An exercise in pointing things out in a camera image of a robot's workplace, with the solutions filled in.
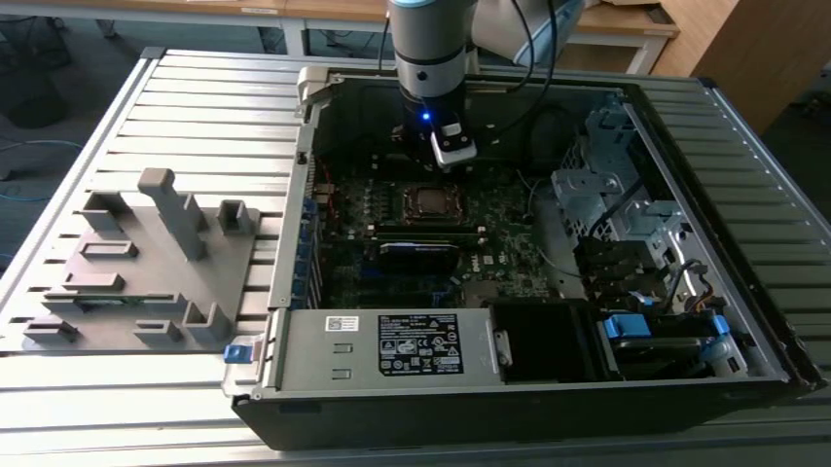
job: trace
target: white sticker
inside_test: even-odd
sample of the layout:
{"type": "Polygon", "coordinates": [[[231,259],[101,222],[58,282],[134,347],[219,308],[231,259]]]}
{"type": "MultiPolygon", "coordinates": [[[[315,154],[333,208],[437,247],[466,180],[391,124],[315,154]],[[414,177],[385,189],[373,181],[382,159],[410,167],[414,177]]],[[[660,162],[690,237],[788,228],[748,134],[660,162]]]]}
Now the white sticker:
{"type": "Polygon", "coordinates": [[[645,34],[649,36],[668,36],[672,37],[676,34],[673,31],[656,31],[654,29],[648,29],[645,34]]]}
{"type": "Polygon", "coordinates": [[[257,15],[277,15],[277,10],[271,8],[241,8],[243,13],[254,13],[257,15]]]}
{"type": "Polygon", "coordinates": [[[357,332],[358,330],[358,316],[326,316],[326,332],[357,332]]]}

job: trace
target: chair leg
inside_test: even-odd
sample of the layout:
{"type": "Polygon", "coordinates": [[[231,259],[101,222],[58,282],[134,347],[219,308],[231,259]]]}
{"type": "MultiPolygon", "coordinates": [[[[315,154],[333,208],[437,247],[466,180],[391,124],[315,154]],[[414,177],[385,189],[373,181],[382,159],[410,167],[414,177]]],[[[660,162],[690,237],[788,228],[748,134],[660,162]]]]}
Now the chair leg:
{"type": "Polygon", "coordinates": [[[119,36],[119,32],[117,32],[117,22],[113,19],[97,19],[95,23],[107,39],[119,36]]]}

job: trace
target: table leg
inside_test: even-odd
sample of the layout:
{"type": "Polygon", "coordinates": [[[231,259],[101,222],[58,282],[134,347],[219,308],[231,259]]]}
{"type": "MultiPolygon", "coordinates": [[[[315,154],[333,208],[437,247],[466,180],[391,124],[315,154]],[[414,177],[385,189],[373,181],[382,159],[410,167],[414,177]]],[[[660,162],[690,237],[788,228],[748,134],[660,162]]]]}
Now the table leg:
{"type": "Polygon", "coordinates": [[[645,38],[645,45],[638,49],[638,53],[633,58],[626,73],[632,75],[649,75],[653,67],[660,61],[664,46],[666,46],[668,38],[664,36],[652,36],[645,38]]]}
{"type": "Polygon", "coordinates": [[[305,20],[302,18],[283,18],[282,24],[289,54],[306,56],[310,49],[310,35],[305,20]]]}

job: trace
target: floor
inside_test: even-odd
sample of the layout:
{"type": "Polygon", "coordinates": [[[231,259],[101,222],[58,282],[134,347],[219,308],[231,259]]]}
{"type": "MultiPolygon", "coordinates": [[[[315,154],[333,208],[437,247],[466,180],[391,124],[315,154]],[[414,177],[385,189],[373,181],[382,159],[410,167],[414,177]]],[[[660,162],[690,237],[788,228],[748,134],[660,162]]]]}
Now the floor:
{"type": "MultiPolygon", "coordinates": [[[[83,144],[107,110],[142,50],[149,46],[174,49],[262,53],[261,33],[271,49],[285,53],[279,31],[254,27],[158,24],[121,21],[115,39],[105,39],[91,19],[67,19],[65,39],[74,64],[57,70],[54,81],[71,105],[71,115],[57,125],[21,130],[0,117],[0,148],[10,140],[65,139],[83,144]]],[[[374,58],[381,35],[331,33],[342,44],[327,46],[321,31],[311,35],[311,51],[318,55],[374,58]]],[[[387,55],[391,54],[387,44],[387,55]]],[[[788,111],[765,136],[774,154],[792,171],[826,217],[831,216],[831,132],[829,126],[788,111]]],[[[70,147],[25,146],[0,152],[0,168],[14,170],[14,178],[0,181],[0,195],[22,198],[50,197],[74,163],[70,147]]],[[[15,202],[0,198],[0,273],[11,261],[46,202],[15,202]]]]}

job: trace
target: barcode sticker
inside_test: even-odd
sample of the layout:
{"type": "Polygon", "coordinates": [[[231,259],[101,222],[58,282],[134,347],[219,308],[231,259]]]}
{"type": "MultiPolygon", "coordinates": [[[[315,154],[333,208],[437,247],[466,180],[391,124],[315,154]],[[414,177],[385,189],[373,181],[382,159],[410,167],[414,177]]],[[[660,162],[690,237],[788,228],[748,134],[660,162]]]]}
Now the barcode sticker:
{"type": "Polygon", "coordinates": [[[326,316],[326,332],[358,332],[359,317],[358,316],[326,316]]]}
{"type": "Polygon", "coordinates": [[[257,15],[277,15],[277,10],[273,8],[241,8],[243,13],[254,13],[257,15]]]}

